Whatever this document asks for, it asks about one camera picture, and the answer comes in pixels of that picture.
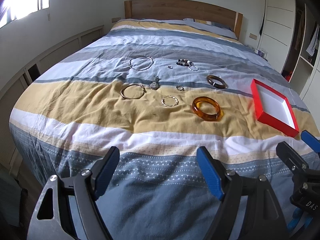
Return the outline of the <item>striped bed duvet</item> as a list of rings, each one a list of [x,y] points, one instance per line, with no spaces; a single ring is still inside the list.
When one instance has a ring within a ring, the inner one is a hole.
[[[188,69],[195,65],[193,72]],[[227,84],[211,86],[215,75]],[[158,76],[159,89],[150,84]],[[285,220],[295,210],[292,173],[277,157],[285,141],[311,168],[319,157],[300,136],[288,137],[257,120],[251,83],[287,97],[299,129],[318,137],[306,104],[270,64],[230,31],[200,23],[127,19],[63,59],[20,96],[9,119],[13,140],[37,178],[72,177],[115,146],[119,164],[97,201],[114,239],[203,239],[219,207],[196,161],[204,146],[237,174],[270,181]],[[120,91],[141,84],[146,94]],[[206,96],[222,110],[204,121],[192,110]]]

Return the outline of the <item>silver metal clasp charm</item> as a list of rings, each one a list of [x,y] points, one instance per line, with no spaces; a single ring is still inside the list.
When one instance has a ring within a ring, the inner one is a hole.
[[[155,79],[150,84],[150,87],[151,87],[152,90],[159,89],[159,81],[160,81],[160,78],[158,76],[156,76]]]

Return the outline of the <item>hanging striped shirt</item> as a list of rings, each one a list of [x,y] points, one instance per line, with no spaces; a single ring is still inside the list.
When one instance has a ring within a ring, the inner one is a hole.
[[[311,41],[306,49],[307,54],[312,57],[315,53],[315,49],[316,49],[316,44],[317,44],[317,37],[318,37],[318,33],[319,33],[319,25],[316,24],[316,29],[315,32],[312,35]]]

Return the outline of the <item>dark tortoiseshell bangle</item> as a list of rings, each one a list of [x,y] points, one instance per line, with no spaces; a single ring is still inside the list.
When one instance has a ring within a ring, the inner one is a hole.
[[[218,76],[208,75],[206,79],[207,79],[207,82],[214,88],[217,88],[217,89],[227,88],[227,84],[225,83],[225,81]]]

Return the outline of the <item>red jewelry box tray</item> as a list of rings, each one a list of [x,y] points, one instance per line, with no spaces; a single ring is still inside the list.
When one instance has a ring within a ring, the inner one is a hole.
[[[297,120],[286,96],[257,79],[252,80],[251,91],[259,122],[277,129],[288,137],[294,138],[298,135]]]

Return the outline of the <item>blue striped pillow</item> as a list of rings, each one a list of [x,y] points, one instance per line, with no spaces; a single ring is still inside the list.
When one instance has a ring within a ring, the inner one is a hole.
[[[205,25],[211,25],[211,26],[231,30],[231,28],[229,26],[222,24],[222,23],[213,22],[213,21],[199,20],[199,19],[195,19],[195,18],[184,18],[183,20],[188,21],[188,22],[196,22],[196,23],[201,23],[201,24],[205,24]]]

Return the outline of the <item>white wardrobe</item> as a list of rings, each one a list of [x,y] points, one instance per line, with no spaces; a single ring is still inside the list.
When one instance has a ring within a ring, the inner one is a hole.
[[[303,0],[265,0],[258,48],[267,52],[271,67],[301,98],[306,96],[317,68],[319,33],[314,55],[310,57],[306,52],[316,24]]]

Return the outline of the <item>amber resin bangle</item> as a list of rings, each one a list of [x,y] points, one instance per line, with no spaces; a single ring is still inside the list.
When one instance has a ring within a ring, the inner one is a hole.
[[[206,96],[195,98],[192,103],[192,110],[204,121],[219,121],[223,116],[220,105]]]

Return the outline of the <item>wooden headboard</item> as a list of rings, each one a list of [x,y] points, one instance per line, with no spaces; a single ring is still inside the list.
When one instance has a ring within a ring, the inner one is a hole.
[[[243,14],[204,2],[191,0],[127,0],[124,2],[125,18],[141,20],[182,20],[195,18],[229,26],[240,37]]]

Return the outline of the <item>low white wall cabinet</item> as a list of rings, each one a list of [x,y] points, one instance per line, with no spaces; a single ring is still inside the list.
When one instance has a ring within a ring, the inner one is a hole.
[[[22,93],[40,75],[69,55],[84,48],[104,35],[100,25],[71,36],[32,59],[1,89],[1,170],[16,178],[22,157],[9,131],[10,113]]]

